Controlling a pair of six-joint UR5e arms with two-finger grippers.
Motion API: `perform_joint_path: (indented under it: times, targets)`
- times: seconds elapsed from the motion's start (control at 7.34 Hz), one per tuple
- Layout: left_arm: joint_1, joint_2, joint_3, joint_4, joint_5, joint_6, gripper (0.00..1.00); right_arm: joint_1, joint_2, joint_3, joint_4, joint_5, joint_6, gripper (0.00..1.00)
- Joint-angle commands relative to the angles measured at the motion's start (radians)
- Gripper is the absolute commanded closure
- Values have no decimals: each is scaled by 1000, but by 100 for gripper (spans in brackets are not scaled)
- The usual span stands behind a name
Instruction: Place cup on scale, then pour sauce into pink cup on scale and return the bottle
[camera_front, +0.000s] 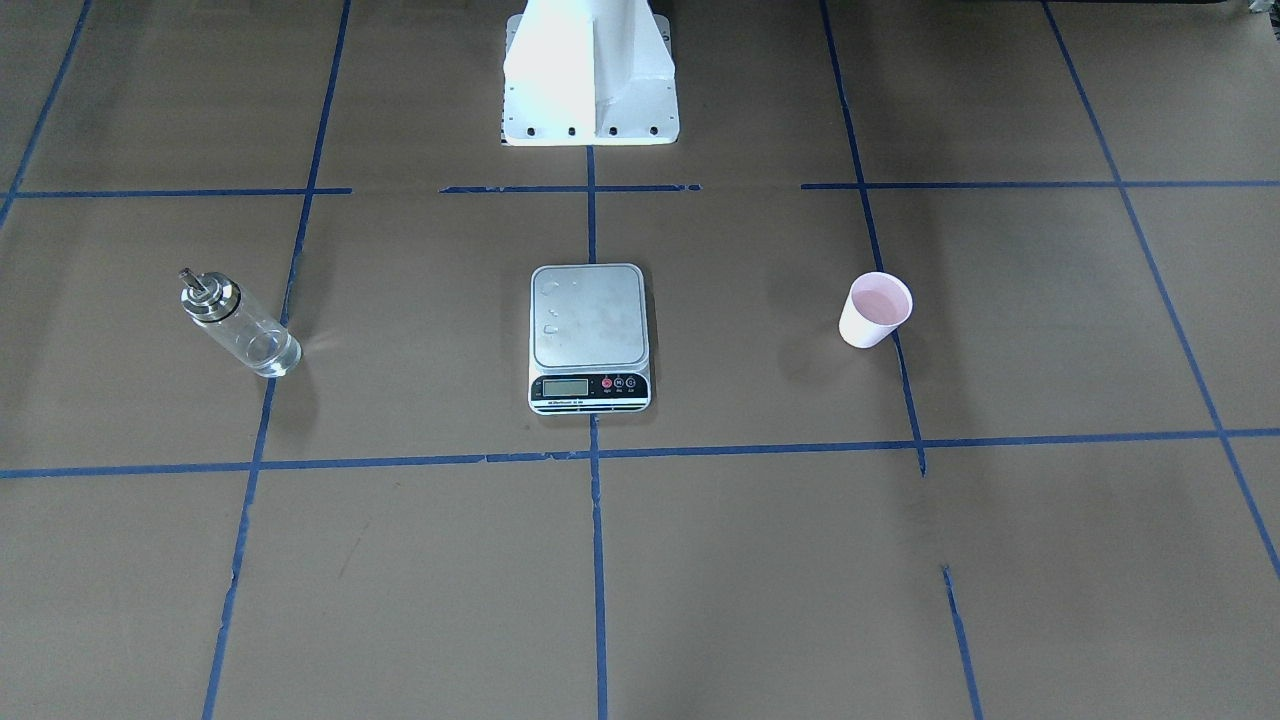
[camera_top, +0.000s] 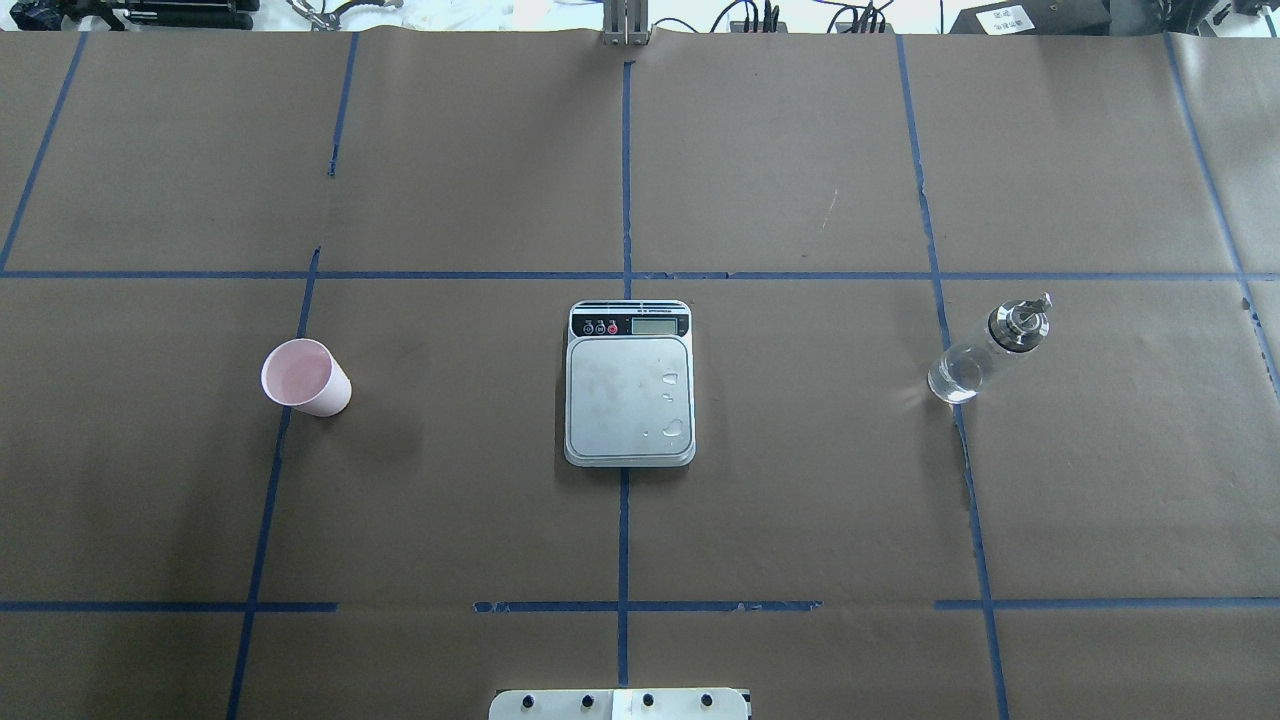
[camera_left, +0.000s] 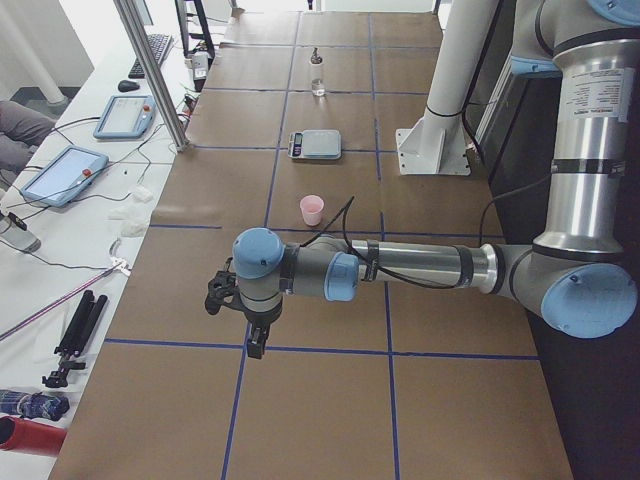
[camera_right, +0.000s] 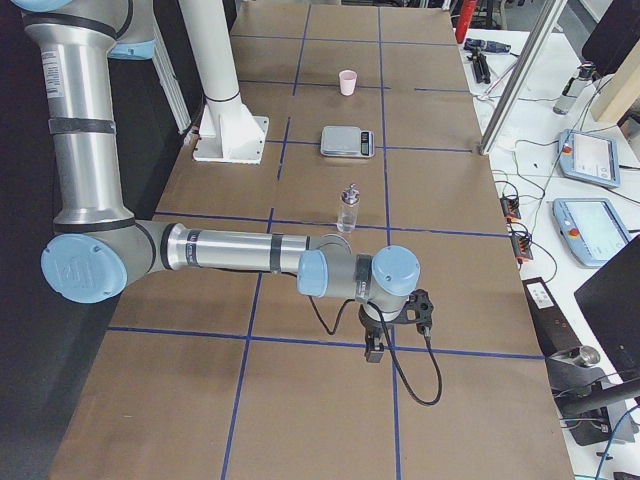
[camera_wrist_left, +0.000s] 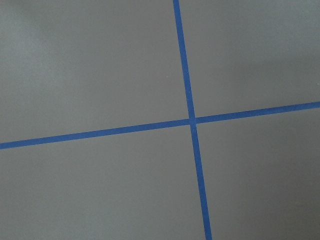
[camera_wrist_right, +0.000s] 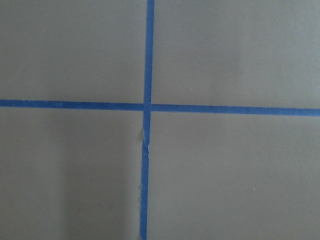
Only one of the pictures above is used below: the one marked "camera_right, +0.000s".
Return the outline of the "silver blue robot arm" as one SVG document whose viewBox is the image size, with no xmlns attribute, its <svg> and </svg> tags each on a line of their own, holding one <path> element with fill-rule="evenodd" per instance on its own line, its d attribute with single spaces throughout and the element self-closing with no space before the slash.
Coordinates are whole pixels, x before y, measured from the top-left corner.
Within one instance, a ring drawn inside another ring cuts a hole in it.
<svg viewBox="0 0 640 480">
<path fill-rule="evenodd" d="M 431 327 L 420 265 L 401 246 L 354 254 L 340 236 L 189 229 L 139 220 L 125 207 L 108 62 L 149 59 L 156 36 L 149 1 L 23 1 L 26 34 L 41 52 L 62 208 L 41 255 L 51 288 L 77 303 L 119 295 L 148 274 L 182 268 L 284 274 L 312 299 L 357 303 L 365 356 L 390 349 L 390 329 Z"/>
</svg>

